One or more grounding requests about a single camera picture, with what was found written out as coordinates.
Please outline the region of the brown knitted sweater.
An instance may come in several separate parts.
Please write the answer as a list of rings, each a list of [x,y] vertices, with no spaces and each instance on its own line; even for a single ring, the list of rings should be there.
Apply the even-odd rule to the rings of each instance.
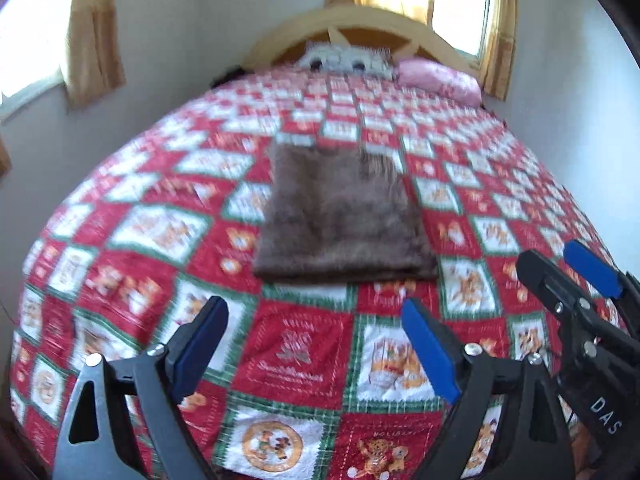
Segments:
[[[276,145],[253,270],[299,284],[437,278],[416,200],[393,159],[361,148]]]

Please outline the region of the red white patchwork bedspread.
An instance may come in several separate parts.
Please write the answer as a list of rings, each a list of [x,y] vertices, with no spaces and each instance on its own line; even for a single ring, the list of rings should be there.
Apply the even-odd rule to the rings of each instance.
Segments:
[[[389,157],[442,257],[440,282],[292,286],[254,277],[277,143]],[[86,356],[168,341],[210,296],[229,325],[192,436],[224,477],[408,479],[446,408],[400,326],[419,298],[462,341],[560,351],[516,277],[534,248],[604,252],[567,188],[495,115],[419,89],[282,67],[209,91],[118,150],[58,207],[24,262],[11,406],[43,465]]]

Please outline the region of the yellow right curtain panel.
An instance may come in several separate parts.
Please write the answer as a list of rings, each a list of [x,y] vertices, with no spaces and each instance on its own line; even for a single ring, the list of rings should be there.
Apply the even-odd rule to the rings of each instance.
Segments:
[[[518,0],[491,0],[488,25],[480,83],[488,96],[505,101],[515,60]]]

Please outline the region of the pink pillow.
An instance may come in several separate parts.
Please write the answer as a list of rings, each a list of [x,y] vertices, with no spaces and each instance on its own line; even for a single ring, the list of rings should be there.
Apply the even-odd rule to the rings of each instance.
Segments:
[[[468,107],[480,107],[480,84],[471,75],[426,58],[404,58],[397,65],[397,81]]]

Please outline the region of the window behind bed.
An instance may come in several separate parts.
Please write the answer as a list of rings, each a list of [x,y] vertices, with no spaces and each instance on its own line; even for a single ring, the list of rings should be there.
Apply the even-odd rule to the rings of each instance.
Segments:
[[[474,62],[482,57],[487,37],[491,0],[434,0],[427,25],[451,47]]]

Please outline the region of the white patterned pillow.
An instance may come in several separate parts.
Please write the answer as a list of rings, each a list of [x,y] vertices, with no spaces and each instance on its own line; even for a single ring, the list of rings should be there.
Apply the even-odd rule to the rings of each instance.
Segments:
[[[395,77],[389,50],[345,47],[329,42],[308,42],[295,66],[313,72],[355,74],[383,80]]]

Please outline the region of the beige wooden arched headboard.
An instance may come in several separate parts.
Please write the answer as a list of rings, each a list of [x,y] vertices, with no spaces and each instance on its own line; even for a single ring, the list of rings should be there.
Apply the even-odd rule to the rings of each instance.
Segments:
[[[289,18],[258,40],[241,66],[262,70],[293,63],[302,57],[309,41],[386,49],[395,62],[420,56],[474,78],[480,76],[478,68],[431,27],[392,11],[354,4],[336,4]]]

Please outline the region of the yellow curtain left window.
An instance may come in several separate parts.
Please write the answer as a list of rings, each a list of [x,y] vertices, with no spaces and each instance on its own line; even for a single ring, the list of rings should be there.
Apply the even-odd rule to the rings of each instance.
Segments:
[[[88,106],[126,84],[115,0],[70,0],[62,75],[73,108]]]

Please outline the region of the black object beside bed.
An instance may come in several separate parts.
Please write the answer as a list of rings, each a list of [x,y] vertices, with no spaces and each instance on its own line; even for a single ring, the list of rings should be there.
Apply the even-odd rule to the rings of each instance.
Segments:
[[[222,75],[215,77],[209,84],[209,88],[215,89],[217,87],[222,86],[223,84],[228,84],[230,81],[234,81],[235,79],[241,78],[246,74],[246,71],[242,69],[241,66],[235,66],[227,70]]]

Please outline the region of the left side window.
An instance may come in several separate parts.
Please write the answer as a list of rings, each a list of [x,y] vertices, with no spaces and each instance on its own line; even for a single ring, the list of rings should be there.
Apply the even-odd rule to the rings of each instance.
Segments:
[[[62,84],[70,0],[1,0],[1,117]]]

